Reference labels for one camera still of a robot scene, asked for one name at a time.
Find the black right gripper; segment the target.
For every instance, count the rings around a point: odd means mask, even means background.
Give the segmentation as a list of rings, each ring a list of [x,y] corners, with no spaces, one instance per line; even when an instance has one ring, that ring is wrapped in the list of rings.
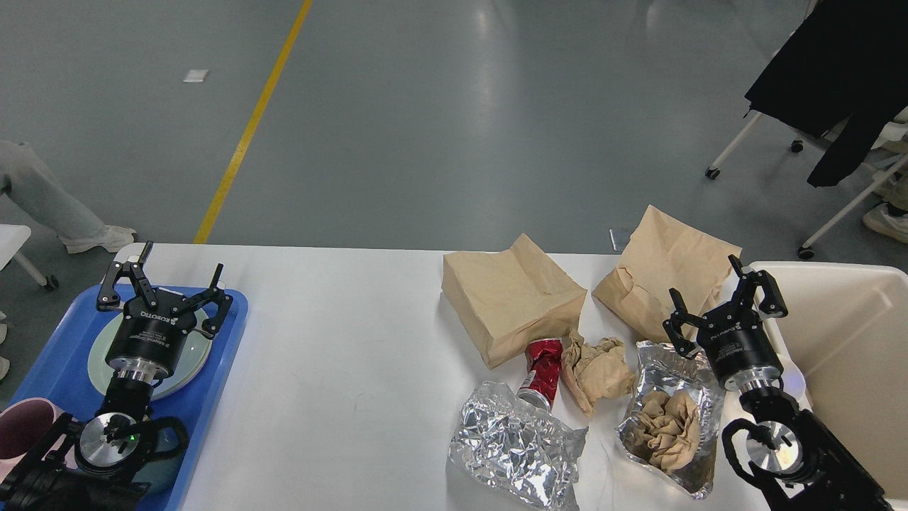
[[[781,378],[784,368],[763,329],[763,318],[788,316],[780,288],[769,272],[743,265],[735,255],[729,262],[738,277],[729,303],[698,317],[685,307],[674,287],[669,295],[675,310],[663,322],[675,352],[692,360],[697,345],[684,336],[682,326],[698,329],[698,343],[706,353],[716,380],[724,390],[752,390],[770,386]]]

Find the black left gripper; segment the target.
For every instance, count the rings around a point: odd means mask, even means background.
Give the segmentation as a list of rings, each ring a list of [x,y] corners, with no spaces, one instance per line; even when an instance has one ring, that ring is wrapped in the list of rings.
[[[205,304],[218,305],[217,313],[202,321],[201,328],[197,329],[207,339],[214,339],[234,298],[218,287],[223,264],[216,266],[210,285],[191,297],[165,288],[153,288],[143,269],[152,249],[153,242],[146,241],[137,262],[111,262],[101,279],[95,308],[107,312],[120,307],[122,298],[114,285],[120,279],[129,280],[136,297],[124,305],[123,321],[114,334],[105,363],[116,370],[126,369],[131,361],[152,363],[155,379],[165,379],[173,375],[189,331],[198,324],[195,311]]]

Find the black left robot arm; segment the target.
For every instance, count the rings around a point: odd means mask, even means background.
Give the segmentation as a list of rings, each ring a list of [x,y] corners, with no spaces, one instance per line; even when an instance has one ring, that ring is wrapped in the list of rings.
[[[246,298],[156,287],[153,244],[78,295],[2,413],[4,510],[176,510],[238,350]]]

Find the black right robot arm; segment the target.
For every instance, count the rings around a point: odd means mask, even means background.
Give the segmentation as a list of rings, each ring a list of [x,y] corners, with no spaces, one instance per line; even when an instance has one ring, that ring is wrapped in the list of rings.
[[[707,357],[724,390],[739,393],[749,419],[722,431],[724,456],[757,488],[772,510],[890,510],[881,485],[829,428],[785,392],[784,366],[763,328],[788,308],[774,276],[729,256],[737,286],[729,301],[699,316],[681,291],[669,290],[675,309],[663,327],[675,352]]]

